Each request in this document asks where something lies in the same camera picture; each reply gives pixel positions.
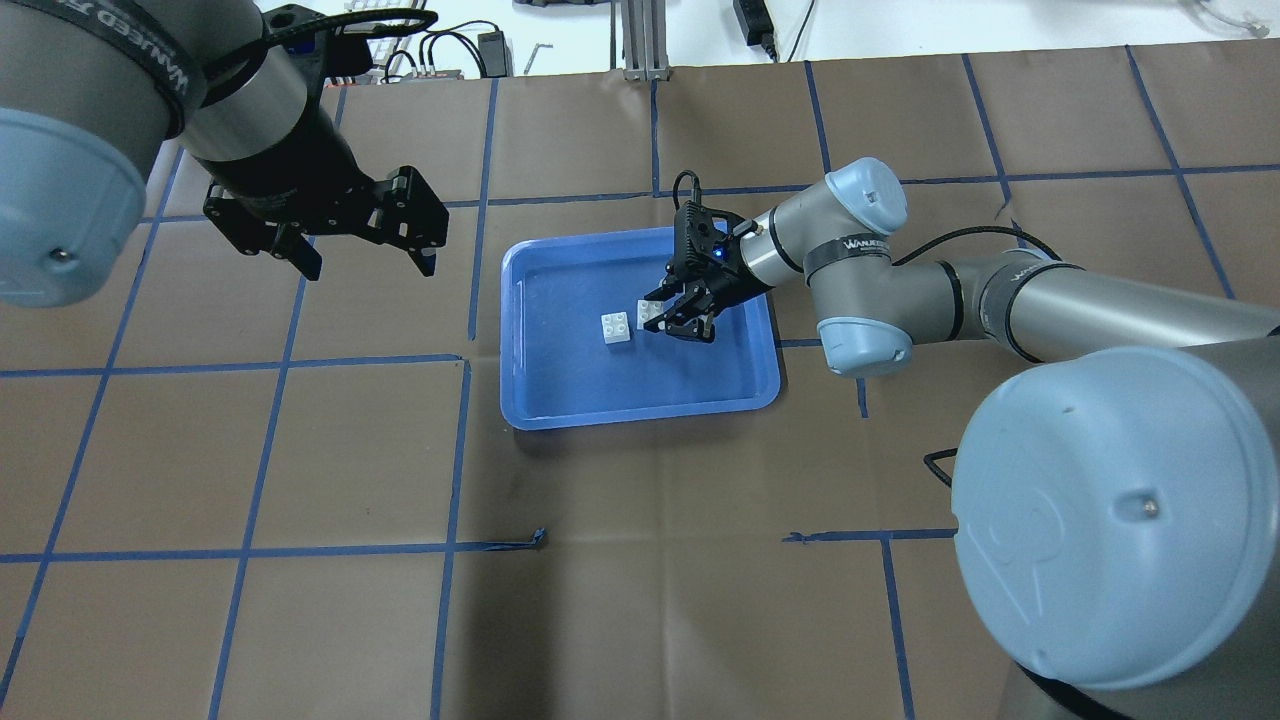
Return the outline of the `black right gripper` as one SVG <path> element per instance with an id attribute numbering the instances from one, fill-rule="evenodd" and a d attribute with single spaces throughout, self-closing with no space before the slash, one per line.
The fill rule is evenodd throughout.
<path id="1" fill-rule="evenodd" d="M 742 250 L 759 223 L 692 200 L 675 210 L 675 250 L 667 277 L 645 293 L 646 302 L 673 302 L 660 331 L 676 340 L 713 343 L 717 314 L 769 292 Z"/>

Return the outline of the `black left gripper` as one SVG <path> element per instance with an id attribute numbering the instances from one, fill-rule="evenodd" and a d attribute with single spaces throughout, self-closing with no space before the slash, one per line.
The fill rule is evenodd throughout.
<path id="1" fill-rule="evenodd" d="M 426 278 L 436 273 L 451 220 L 445 204 L 413 167 L 379 182 L 364 173 L 316 100 L 273 146 L 206 160 L 204 169 L 211 177 L 204 214 L 244 255 L 270 250 L 316 282 L 323 258 L 302 231 L 355 234 L 404 252 Z"/>

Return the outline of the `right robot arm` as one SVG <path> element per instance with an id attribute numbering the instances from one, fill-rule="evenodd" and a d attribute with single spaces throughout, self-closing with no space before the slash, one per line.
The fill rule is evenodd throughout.
<path id="1" fill-rule="evenodd" d="M 1277 716 L 1277 310 L 1088 272 L 1038 238 L 892 259 L 896 174 L 863 158 L 762 213 L 675 195 L 650 332 L 709 343 L 800 278 L 828 369 L 988 341 L 1028 363 L 948 451 L 954 548 L 1010 657 L 1004 719 Z"/>

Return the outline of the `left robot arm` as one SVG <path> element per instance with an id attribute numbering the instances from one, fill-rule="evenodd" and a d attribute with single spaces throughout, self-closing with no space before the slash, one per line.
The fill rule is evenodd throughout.
<path id="1" fill-rule="evenodd" d="M 97 293 L 175 140 L 210 176 L 204 215 L 241 254 L 316 281 L 312 236 L 349 234 L 436 269 L 449 213 L 420 172 L 362 172 L 320 104 L 371 69 L 369 42 L 416 35 L 407 6 L 326 15 L 252 1 L 5 1 L 3 301 Z"/>

